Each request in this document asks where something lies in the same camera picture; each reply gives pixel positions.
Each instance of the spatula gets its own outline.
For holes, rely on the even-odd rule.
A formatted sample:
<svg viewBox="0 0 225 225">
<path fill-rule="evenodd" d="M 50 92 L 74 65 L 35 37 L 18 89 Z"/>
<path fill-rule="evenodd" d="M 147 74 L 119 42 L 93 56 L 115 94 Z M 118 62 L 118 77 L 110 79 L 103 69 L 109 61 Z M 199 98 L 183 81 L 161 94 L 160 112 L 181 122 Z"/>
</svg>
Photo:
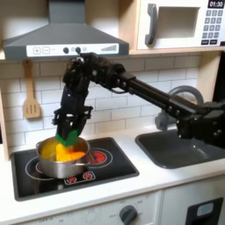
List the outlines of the spatula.
<svg viewBox="0 0 225 225">
<path fill-rule="evenodd" d="M 32 80 L 32 62 L 23 61 L 25 70 L 26 100 L 23 105 L 24 117 L 37 118 L 40 116 L 40 106 L 33 96 L 33 80 Z"/>
</svg>

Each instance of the countertop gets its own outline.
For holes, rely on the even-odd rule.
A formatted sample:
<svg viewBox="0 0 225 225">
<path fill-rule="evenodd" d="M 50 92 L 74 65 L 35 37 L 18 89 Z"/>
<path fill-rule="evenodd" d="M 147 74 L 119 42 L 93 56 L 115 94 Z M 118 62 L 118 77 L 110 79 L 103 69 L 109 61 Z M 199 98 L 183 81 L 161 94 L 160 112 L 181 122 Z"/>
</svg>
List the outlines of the countertop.
<svg viewBox="0 0 225 225">
<path fill-rule="evenodd" d="M 225 159 L 175 170 L 166 170 L 156 166 L 134 142 L 134 138 L 138 134 L 155 131 L 157 130 L 153 127 L 145 127 L 85 136 L 87 140 L 112 137 L 140 172 L 138 177 L 23 202 L 14 199 L 11 162 L 6 163 L 4 161 L 3 146 L 0 146 L 0 224 L 30 221 L 51 214 L 93 206 L 110 200 L 143 192 L 152 192 L 225 173 Z M 34 148 L 34 146 L 24 146 L 19 150 L 29 148 Z"/>
</svg>

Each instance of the microwave keypad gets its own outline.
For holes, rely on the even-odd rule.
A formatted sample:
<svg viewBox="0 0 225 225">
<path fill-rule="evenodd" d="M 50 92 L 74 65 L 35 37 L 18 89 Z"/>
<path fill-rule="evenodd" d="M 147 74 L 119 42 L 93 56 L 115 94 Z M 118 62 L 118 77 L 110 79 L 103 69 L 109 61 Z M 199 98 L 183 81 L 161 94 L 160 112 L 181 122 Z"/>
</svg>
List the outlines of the microwave keypad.
<svg viewBox="0 0 225 225">
<path fill-rule="evenodd" d="M 223 10 L 207 10 L 201 45 L 217 45 Z"/>
</svg>

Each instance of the gray range hood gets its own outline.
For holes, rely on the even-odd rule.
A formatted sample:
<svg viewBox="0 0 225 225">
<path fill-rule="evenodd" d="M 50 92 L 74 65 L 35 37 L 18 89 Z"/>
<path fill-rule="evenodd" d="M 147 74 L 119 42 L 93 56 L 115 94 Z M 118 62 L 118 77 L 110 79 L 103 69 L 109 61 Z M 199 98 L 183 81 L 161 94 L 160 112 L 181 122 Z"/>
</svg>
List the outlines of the gray range hood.
<svg viewBox="0 0 225 225">
<path fill-rule="evenodd" d="M 85 24 L 84 0 L 48 0 L 48 11 L 49 25 L 4 41 L 6 60 L 128 54 L 128 43 Z"/>
</svg>

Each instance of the red burner ring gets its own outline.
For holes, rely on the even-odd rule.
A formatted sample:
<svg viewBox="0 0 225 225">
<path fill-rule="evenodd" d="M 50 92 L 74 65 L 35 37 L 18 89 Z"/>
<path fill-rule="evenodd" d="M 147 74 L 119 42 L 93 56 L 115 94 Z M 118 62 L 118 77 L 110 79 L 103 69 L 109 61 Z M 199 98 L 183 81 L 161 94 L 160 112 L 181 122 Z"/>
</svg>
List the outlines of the red burner ring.
<svg viewBox="0 0 225 225">
<path fill-rule="evenodd" d="M 92 164 L 101 164 L 101 163 L 104 163 L 106 161 L 106 155 L 103 152 L 92 151 L 91 154 L 92 154 L 94 159 L 92 159 L 91 156 L 89 156 L 88 160 Z"/>
</svg>

